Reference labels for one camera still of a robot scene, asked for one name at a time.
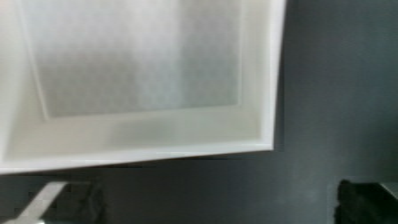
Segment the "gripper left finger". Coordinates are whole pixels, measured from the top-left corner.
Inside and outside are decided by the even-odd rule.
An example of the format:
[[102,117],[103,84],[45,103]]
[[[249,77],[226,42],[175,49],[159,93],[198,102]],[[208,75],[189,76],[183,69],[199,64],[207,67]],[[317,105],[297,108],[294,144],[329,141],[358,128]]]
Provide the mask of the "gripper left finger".
[[11,224],[105,224],[105,201],[96,182],[45,184]]

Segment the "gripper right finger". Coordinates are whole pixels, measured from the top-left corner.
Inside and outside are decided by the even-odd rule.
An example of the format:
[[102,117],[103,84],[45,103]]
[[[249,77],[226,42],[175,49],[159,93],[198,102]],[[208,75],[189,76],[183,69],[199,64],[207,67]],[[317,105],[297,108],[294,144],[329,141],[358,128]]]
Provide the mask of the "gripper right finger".
[[336,224],[398,224],[398,199],[379,183],[342,180]]

